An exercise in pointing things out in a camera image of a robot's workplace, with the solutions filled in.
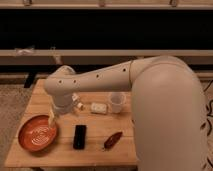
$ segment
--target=plastic cup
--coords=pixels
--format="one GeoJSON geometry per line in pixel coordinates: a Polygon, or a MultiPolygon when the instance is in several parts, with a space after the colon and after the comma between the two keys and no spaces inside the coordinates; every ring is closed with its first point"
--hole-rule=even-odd
{"type": "Polygon", "coordinates": [[[126,102],[126,95],[124,92],[111,92],[108,101],[112,113],[120,113],[126,102]]]}

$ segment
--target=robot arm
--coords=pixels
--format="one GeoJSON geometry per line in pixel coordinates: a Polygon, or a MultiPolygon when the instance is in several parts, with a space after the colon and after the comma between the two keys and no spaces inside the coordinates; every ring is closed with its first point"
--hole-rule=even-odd
{"type": "Polygon", "coordinates": [[[63,66],[46,79],[45,90],[55,113],[70,111],[72,92],[131,90],[140,171],[200,171],[206,163],[202,86],[177,58],[134,60],[78,75],[63,66]]]}

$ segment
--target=plate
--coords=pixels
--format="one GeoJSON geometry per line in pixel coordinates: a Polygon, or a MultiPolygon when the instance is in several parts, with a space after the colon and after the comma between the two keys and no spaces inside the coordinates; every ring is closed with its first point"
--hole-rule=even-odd
{"type": "Polygon", "coordinates": [[[39,115],[28,120],[20,129],[18,140],[27,151],[40,151],[50,145],[57,135],[57,125],[49,126],[47,115],[39,115]]]}

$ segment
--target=red pepper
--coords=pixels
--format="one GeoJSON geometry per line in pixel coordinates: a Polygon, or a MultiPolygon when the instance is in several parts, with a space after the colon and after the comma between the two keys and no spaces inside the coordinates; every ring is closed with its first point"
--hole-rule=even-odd
{"type": "Polygon", "coordinates": [[[109,150],[111,149],[121,138],[123,132],[116,132],[111,135],[104,143],[104,149],[109,150]]]}

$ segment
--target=smartphone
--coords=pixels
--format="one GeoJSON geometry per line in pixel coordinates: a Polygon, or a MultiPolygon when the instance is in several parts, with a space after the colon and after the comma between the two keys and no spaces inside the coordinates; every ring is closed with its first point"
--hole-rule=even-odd
{"type": "Polygon", "coordinates": [[[80,150],[85,148],[86,125],[76,125],[73,148],[80,150]]]}

